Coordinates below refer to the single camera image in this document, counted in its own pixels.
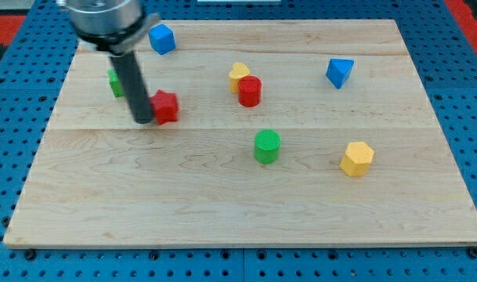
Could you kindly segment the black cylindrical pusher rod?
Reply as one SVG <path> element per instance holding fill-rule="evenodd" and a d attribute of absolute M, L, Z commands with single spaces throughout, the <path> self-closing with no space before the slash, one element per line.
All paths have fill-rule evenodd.
<path fill-rule="evenodd" d="M 138 124 L 150 123 L 154 114 L 135 53 L 111 56 L 110 62 L 116 71 L 133 120 Z"/>

